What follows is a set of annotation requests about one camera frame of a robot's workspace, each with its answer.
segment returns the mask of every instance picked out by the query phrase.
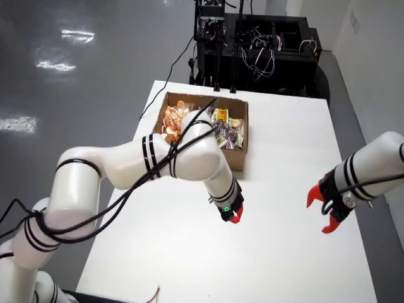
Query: cardboard box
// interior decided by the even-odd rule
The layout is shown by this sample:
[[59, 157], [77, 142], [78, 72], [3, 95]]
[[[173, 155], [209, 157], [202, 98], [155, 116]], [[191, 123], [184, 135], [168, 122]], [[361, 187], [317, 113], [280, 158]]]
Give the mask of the cardboard box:
[[[183, 93], [170, 93], [167, 92], [165, 95], [162, 108], [158, 114], [158, 119], [156, 125], [154, 126], [154, 133], [161, 133], [163, 126], [163, 119], [165, 115], [165, 110], [168, 106], [176, 106], [177, 102], [182, 100], [185, 103], [192, 103], [196, 105], [196, 108], [203, 107], [212, 101], [214, 96], [199, 96], [199, 95], [186, 95]], [[234, 119], [244, 120], [244, 141], [242, 144], [242, 151], [235, 150], [224, 150], [223, 154], [230, 166], [230, 169], [235, 172], [242, 172], [244, 169], [244, 161], [246, 159], [246, 153], [248, 148], [248, 103], [238, 99], [231, 98], [218, 98], [218, 108], [228, 109], [229, 116]]]

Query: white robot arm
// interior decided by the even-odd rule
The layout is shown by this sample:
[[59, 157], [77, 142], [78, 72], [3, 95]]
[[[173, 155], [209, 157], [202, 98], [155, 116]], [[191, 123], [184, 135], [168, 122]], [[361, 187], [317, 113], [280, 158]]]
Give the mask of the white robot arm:
[[[98, 213], [103, 177], [118, 189], [129, 189], [129, 194], [147, 181], [145, 175], [150, 180], [172, 176], [203, 181], [209, 200], [216, 204], [222, 219], [238, 223], [244, 199], [217, 145], [209, 116], [203, 111], [191, 112], [183, 119], [182, 129], [185, 130], [182, 141], [176, 148], [160, 135], [151, 134], [116, 147], [78, 147], [64, 152], [57, 165], [49, 201], [37, 203], [36, 212], [25, 220], [12, 246], [7, 245], [8, 251], [12, 249], [13, 258], [0, 259], [1, 276], [13, 281], [4, 289], [6, 286], [0, 278], [0, 294], [7, 292], [10, 298], [18, 298], [12, 302], [31, 302], [35, 280], [26, 278], [20, 283], [21, 275], [35, 277], [36, 270], [48, 262], [61, 243], [78, 242], [93, 233], [96, 220], [91, 218]], [[167, 159], [173, 150], [175, 155]], [[21, 298], [23, 292], [27, 292], [25, 298]]]
[[403, 183], [404, 137], [387, 132], [328, 172], [309, 191], [307, 207], [315, 199], [324, 202], [322, 214], [330, 212], [330, 225], [323, 229], [328, 234], [356, 206], [372, 206], [371, 200]]

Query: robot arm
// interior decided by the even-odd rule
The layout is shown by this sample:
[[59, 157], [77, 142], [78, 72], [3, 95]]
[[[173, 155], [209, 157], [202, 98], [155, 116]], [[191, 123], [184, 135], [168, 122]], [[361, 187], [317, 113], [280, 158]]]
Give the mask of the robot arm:
[[387, 132], [328, 172], [309, 191], [307, 207], [315, 199], [324, 202], [323, 215], [330, 211], [330, 225], [323, 229], [328, 234], [336, 230], [356, 206], [369, 204], [370, 200], [402, 184], [404, 137]]
[[[185, 129], [198, 114], [188, 114]], [[202, 112], [184, 134], [181, 145], [211, 131], [210, 118]], [[98, 213], [100, 181], [107, 177], [118, 189], [130, 188], [151, 171], [169, 152], [170, 145], [157, 134], [112, 148], [73, 148], [61, 156], [49, 198], [44, 223], [52, 230], [64, 230], [88, 220]], [[225, 221], [239, 222], [243, 197], [214, 135], [207, 136], [183, 149], [170, 163], [157, 170], [152, 180], [172, 176], [203, 181], [210, 201]], [[80, 239], [93, 232], [96, 221], [59, 234], [61, 239]], [[13, 253], [19, 266], [40, 268], [60, 246], [39, 227], [36, 218], [27, 220], [13, 241]]]

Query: white wall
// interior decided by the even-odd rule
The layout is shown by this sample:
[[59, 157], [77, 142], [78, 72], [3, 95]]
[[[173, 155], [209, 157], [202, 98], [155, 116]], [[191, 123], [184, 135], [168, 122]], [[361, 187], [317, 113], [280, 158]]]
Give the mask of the white wall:
[[[361, 25], [350, 23], [355, 11]], [[365, 140], [385, 131], [404, 135], [404, 39], [402, 0], [352, 0], [336, 44], [335, 56]], [[404, 188], [386, 195], [404, 244]]]
[[335, 49], [350, 0], [288, 0], [288, 16], [307, 17], [310, 27], [317, 28], [321, 46], [327, 51]]
[[285, 16], [287, 2], [287, 0], [266, 0], [266, 15]]
[[[238, 13], [240, 7], [239, 0], [226, 0], [226, 2], [234, 5], [237, 9], [231, 8], [230, 6], [226, 5], [226, 13]], [[253, 0], [252, 2], [252, 13], [254, 15], [265, 15], [265, 8], [266, 8], [266, 0]], [[250, 0], [244, 1], [244, 7], [242, 9], [244, 14], [250, 14]]]
[[303, 0], [288, 0], [286, 14], [288, 16], [300, 16]]

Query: food package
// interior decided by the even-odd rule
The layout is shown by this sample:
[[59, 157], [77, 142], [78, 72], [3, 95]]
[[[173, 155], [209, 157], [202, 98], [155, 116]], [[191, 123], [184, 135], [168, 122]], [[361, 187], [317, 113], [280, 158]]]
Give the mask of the food package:
[[231, 128], [226, 122], [218, 120], [213, 123], [213, 127], [216, 129], [216, 138], [220, 148], [226, 150], [238, 150], [237, 146], [237, 130]]
[[229, 110], [228, 109], [215, 109], [211, 116], [211, 122], [215, 123], [216, 121], [223, 121], [226, 124], [229, 124]]
[[244, 141], [244, 120], [229, 118], [229, 126], [237, 131], [237, 146], [242, 149]]
[[168, 106], [165, 110], [162, 134], [167, 134], [167, 142], [176, 142], [181, 135], [182, 120], [193, 110], [193, 104], [186, 104], [184, 101], [178, 101], [177, 106]]
[[213, 126], [217, 126], [216, 139], [219, 148], [242, 150], [242, 142], [244, 141], [243, 119], [229, 118], [228, 124], [222, 120], [217, 120]]

